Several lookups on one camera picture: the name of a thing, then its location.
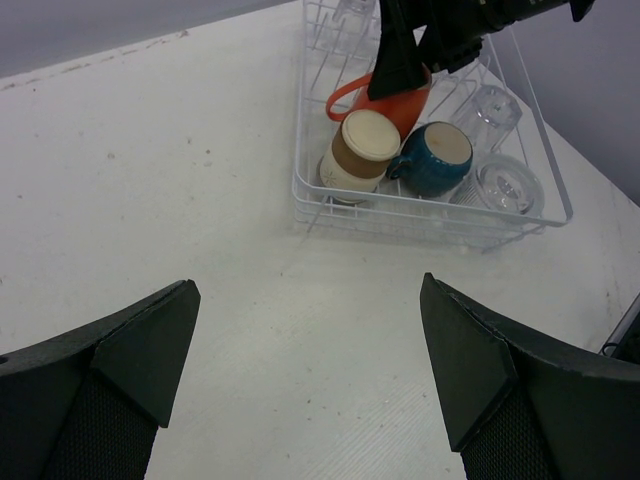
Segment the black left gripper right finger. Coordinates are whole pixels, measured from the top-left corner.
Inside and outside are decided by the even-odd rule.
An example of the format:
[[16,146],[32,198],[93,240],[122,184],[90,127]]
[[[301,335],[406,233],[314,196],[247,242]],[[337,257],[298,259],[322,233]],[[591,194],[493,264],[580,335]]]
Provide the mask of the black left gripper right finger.
[[420,309],[469,479],[636,479],[639,367],[494,312],[426,274]]

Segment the clear faceted glass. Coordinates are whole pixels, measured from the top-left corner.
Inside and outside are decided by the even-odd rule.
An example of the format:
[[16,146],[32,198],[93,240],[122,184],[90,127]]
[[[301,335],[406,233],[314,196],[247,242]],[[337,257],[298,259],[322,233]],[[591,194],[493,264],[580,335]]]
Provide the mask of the clear faceted glass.
[[517,100],[501,87],[483,85],[450,117],[476,152],[496,150],[522,117]]

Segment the blue ceramic mug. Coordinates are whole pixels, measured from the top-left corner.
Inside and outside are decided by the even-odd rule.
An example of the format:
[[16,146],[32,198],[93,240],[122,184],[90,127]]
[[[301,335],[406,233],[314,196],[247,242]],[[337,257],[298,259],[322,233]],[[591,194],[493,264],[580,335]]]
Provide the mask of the blue ceramic mug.
[[436,198],[460,184],[471,169],[473,156],[469,138],[458,127],[435,121],[407,137],[386,177],[400,180],[413,194]]

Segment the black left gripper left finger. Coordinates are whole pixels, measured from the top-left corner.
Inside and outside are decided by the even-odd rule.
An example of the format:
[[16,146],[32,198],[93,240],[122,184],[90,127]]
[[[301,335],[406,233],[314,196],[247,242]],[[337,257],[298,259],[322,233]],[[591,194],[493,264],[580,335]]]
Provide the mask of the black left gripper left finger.
[[4,479],[142,479],[168,426],[201,296],[181,280],[1,357]]

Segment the orange mug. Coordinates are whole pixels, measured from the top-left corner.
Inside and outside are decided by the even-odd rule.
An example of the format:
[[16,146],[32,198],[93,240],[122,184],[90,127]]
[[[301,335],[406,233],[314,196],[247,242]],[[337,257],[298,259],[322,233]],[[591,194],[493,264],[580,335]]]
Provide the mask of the orange mug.
[[[392,95],[390,97],[371,100],[367,88],[372,78],[369,72],[334,91],[325,105],[325,113],[335,122],[342,122],[356,110],[372,110],[388,120],[397,128],[401,141],[404,141],[414,129],[426,105],[431,89],[431,72],[423,67],[426,83],[419,89]],[[351,107],[345,112],[334,112],[333,105],[342,97],[356,91],[357,95]]]

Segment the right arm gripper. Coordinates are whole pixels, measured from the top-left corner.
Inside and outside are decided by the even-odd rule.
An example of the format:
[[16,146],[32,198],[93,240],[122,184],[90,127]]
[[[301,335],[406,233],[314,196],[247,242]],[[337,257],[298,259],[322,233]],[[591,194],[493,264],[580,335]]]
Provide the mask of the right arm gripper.
[[[369,98],[381,100],[422,87],[423,64],[433,73],[453,73],[478,58],[484,36],[565,4],[575,22],[593,5],[575,0],[380,1],[380,40]],[[418,49],[414,31],[425,26]]]

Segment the steel tumbler with cork band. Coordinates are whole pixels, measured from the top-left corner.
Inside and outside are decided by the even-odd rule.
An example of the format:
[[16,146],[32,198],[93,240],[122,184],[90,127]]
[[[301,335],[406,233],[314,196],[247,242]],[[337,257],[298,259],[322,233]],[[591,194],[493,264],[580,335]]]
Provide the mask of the steel tumbler with cork band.
[[341,121],[319,161],[319,183],[333,190],[373,193],[400,147],[400,133],[388,118],[373,110],[353,111]]

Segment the clear ribbed glass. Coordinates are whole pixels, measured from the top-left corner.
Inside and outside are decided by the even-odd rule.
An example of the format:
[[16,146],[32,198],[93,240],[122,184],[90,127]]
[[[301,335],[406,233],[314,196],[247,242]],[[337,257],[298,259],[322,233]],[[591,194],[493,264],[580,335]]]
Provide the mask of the clear ribbed glass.
[[540,217],[544,189],[520,160],[500,153],[480,158],[455,189],[449,202],[491,211]]

